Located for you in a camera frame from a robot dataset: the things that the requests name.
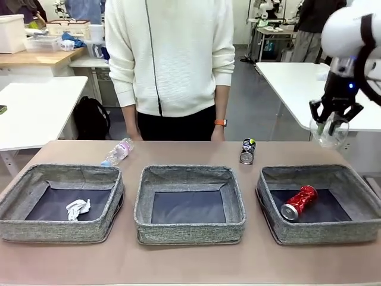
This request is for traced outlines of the crushed dark blue can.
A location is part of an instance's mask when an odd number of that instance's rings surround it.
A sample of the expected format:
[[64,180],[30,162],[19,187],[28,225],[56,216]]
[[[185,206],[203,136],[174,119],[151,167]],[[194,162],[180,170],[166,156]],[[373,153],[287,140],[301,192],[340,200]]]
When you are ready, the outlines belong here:
[[244,139],[239,160],[242,164],[253,164],[256,141],[252,138]]

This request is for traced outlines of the white paper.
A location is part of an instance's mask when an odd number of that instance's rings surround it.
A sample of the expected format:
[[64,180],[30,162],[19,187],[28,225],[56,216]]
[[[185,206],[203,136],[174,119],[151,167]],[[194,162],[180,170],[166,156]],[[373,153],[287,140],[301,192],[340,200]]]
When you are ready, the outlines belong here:
[[68,221],[78,221],[78,216],[88,213],[90,208],[90,199],[73,201],[66,206]]

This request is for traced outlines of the white cylindrical container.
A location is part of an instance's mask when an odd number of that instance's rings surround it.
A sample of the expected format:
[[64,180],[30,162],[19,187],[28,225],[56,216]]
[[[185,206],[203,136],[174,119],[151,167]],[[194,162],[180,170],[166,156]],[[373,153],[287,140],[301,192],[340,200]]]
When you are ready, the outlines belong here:
[[102,42],[104,40],[104,26],[102,24],[90,24],[90,39],[94,42]]

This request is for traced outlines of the crushed red soda can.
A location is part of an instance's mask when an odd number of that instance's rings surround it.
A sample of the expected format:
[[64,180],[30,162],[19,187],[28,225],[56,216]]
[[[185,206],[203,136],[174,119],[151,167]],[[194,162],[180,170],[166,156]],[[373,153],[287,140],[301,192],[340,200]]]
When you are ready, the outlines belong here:
[[289,221],[298,220],[304,209],[313,203],[318,197],[316,189],[310,185],[304,185],[300,191],[288,199],[280,208],[280,214]]

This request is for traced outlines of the blue cloth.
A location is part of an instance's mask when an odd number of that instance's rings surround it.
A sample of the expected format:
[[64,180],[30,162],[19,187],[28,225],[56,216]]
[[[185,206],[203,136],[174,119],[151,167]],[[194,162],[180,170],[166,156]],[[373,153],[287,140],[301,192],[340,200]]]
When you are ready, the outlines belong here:
[[61,39],[63,41],[74,42],[74,49],[86,47],[86,44],[81,39],[75,38],[74,36],[72,36],[71,34],[69,34],[67,32],[62,34]]

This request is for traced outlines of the crushed clear plastic cup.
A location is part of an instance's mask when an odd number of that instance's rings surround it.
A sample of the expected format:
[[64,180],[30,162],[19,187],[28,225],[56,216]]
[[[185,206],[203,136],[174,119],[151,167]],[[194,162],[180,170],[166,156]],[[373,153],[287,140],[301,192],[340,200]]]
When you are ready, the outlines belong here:
[[341,118],[331,115],[325,123],[310,120],[312,139],[324,148],[339,148],[346,141],[349,133],[349,123]]

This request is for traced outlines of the white storage box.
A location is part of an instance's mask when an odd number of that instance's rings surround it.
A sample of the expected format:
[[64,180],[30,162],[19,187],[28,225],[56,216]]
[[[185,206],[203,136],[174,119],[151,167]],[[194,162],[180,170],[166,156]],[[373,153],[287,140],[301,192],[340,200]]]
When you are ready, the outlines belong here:
[[0,15],[0,54],[25,51],[24,15]]

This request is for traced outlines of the clear plastic bin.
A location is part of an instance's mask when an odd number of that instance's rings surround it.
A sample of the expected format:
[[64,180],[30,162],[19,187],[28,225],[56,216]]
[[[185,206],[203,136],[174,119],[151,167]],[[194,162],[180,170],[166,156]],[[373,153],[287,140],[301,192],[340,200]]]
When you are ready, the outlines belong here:
[[58,36],[32,36],[24,41],[27,52],[57,52],[61,38]]

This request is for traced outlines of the background person blue top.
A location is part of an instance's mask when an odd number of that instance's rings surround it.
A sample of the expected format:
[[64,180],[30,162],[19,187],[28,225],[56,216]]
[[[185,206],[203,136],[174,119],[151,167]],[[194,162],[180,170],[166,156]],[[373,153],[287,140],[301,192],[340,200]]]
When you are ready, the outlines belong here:
[[65,0],[65,8],[70,18],[101,24],[105,3],[106,0]]

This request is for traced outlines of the white desk with shelf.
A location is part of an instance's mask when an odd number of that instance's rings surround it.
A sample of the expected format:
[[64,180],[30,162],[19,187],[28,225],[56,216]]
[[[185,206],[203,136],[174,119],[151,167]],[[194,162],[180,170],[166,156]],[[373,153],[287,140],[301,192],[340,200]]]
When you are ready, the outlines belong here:
[[88,55],[70,63],[76,76],[87,76],[85,95],[97,99],[104,107],[119,107],[114,85],[109,77],[109,65],[100,58]]

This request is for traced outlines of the black backpack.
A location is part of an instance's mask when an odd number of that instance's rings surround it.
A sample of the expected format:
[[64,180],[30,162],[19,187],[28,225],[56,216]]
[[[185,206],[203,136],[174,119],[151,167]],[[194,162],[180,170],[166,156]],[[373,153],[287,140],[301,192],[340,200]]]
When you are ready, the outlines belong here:
[[104,106],[96,99],[84,96],[73,111],[78,140],[105,140],[111,121]]

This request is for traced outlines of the background person brown top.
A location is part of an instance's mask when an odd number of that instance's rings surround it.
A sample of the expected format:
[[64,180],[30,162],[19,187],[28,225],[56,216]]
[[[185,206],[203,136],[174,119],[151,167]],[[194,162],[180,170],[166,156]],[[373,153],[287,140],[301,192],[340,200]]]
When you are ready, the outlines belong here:
[[0,15],[16,14],[24,15],[26,26],[46,26],[46,12],[39,0],[0,0]]

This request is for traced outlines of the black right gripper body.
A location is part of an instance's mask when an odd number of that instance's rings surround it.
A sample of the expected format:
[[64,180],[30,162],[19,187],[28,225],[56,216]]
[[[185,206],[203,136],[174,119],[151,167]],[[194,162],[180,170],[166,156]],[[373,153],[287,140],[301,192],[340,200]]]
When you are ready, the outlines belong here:
[[357,84],[352,77],[328,73],[323,95],[323,110],[344,112],[355,104]]

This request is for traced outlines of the background person dark clothes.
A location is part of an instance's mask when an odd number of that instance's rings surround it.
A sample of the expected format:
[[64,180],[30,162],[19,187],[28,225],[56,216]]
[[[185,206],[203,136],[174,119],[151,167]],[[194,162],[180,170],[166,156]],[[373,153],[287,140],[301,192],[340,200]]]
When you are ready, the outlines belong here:
[[301,6],[292,55],[293,63],[313,63],[318,56],[321,32],[325,23],[323,4],[319,2],[319,0],[304,0]]

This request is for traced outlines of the wooden top table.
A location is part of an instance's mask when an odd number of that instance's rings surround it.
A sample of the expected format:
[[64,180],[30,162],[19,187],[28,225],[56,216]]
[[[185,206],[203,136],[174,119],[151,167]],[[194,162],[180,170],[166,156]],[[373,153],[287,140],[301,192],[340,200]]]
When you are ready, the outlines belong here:
[[57,52],[18,52],[0,54],[0,76],[60,77],[73,76],[73,60],[86,54],[85,48]]

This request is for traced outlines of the clear bottle pink label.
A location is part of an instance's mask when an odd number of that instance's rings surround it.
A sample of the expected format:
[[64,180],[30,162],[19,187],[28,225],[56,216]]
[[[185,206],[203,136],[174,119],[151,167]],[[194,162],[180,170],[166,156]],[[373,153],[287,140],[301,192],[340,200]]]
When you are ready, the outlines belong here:
[[124,138],[106,155],[101,166],[117,166],[132,152],[133,147],[133,141],[130,138]]

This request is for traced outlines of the person's left hand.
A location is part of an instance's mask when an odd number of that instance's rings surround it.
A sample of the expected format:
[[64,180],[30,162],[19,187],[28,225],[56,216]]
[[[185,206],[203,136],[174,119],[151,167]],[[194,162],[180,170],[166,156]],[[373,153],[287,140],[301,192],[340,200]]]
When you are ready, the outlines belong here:
[[212,142],[223,142],[225,140],[224,137],[224,127],[220,125],[215,125],[213,133],[211,135]]

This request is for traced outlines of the person in white sweater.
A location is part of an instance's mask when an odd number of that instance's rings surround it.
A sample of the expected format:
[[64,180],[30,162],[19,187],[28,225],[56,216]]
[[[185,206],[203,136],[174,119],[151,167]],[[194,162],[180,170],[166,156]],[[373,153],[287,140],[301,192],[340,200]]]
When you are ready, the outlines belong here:
[[215,89],[235,68],[232,0],[107,0],[105,43],[120,107],[143,141],[211,141]]

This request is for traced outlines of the background workbench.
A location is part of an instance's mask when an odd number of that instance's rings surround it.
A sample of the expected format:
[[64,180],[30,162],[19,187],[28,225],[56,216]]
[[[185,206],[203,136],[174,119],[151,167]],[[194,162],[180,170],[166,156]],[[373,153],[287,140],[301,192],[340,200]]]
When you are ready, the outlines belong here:
[[296,36],[293,25],[286,27],[280,19],[265,23],[259,18],[250,18],[247,22],[251,25],[245,54],[248,61],[254,64],[261,61],[280,62],[282,54],[292,48]]

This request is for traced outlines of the grey fabric basket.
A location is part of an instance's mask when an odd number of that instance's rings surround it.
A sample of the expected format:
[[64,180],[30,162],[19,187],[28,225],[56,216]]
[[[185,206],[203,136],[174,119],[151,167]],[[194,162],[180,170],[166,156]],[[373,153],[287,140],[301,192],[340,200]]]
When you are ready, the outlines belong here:
[[150,165],[140,176],[134,220],[145,245],[236,244],[246,211],[227,166]]
[[[66,206],[79,199],[90,199],[91,208],[78,221],[68,221]],[[0,238],[18,243],[101,243],[123,200],[117,167],[36,164],[0,199]]]
[[[283,217],[282,206],[307,185],[317,198],[301,214]],[[354,170],[340,164],[263,167],[256,193],[278,244],[365,243],[376,240],[381,230],[381,199]]]

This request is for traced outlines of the person's right forearm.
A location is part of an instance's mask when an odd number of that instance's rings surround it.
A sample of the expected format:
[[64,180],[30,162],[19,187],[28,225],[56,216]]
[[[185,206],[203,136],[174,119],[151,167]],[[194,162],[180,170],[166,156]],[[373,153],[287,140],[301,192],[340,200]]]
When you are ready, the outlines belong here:
[[138,126],[136,124],[136,105],[128,105],[122,107],[121,110],[126,124],[127,134],[131,137],[138,135]]

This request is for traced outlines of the person's left forearm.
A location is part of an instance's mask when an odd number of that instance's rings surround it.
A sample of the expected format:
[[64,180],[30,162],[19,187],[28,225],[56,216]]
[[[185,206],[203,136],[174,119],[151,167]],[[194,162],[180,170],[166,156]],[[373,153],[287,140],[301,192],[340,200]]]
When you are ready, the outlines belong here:
[[215,89],[216,120],[222,121],[226,118],[227,104],[229,101],[230,87],[217,85]]

